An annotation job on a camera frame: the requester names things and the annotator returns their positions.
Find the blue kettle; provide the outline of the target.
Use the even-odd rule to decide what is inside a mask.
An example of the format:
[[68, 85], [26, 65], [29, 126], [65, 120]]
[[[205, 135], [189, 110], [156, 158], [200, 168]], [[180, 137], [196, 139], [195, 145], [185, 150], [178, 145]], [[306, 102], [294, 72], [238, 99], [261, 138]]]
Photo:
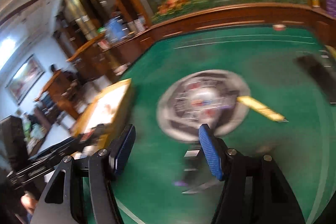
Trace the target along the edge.
[[126, 30], [117, 19], [112, 18], [105, 24], [105, 38], [110, 43], [120, 42], [127, 36]]

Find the black smartphone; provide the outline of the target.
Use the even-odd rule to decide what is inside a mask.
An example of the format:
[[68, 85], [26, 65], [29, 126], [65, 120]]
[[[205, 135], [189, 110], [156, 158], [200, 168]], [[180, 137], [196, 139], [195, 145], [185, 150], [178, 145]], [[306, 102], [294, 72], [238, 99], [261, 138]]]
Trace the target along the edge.
[[335, 77], [313, 55], [303, 55], [294, 62], [314, 80], [331, 105], [335, 105]]

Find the black marker purple cap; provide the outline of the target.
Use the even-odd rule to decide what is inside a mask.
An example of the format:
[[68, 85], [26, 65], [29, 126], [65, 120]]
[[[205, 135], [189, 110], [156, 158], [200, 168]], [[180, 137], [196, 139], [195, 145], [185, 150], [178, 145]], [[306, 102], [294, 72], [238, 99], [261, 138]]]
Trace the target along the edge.
[[200, 143], [191, 144], [183, 156], [183, 174], [173, 182], [173, 185], [177, 187], [191, 186], [199, 172], [203, 157]]

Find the round grey black coaster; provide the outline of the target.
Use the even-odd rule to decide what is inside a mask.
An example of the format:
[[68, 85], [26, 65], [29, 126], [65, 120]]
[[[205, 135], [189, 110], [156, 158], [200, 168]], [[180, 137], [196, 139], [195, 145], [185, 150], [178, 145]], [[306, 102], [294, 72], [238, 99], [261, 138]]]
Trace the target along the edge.
[[215, 136], [236, 129], [249, 112], [238, 102], [251, 94], [247, 83], [236, 73], [207, 70], [190, 74], [162, 94], [157, 106], [157, 121], [169, 137], [184, 143], [196, 143], [198, 130], [207, 124]]

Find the framed wall picture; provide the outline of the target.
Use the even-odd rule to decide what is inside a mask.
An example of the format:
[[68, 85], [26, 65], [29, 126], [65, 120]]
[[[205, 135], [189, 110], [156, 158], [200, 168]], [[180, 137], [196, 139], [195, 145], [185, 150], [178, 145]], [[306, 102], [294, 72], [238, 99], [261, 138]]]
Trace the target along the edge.
[[17, 105], [21, 104], [44, 73], [45, 69], [34, 54], [21, 65], [6, 85], [6, 90]]

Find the purple bottles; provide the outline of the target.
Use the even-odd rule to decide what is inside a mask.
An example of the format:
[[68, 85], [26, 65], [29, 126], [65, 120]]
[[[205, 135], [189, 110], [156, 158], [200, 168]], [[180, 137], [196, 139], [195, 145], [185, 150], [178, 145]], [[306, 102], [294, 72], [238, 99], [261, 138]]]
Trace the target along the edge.
[[336, 0], [326, 0], [326, 10], [329, 15], [336, 17]]

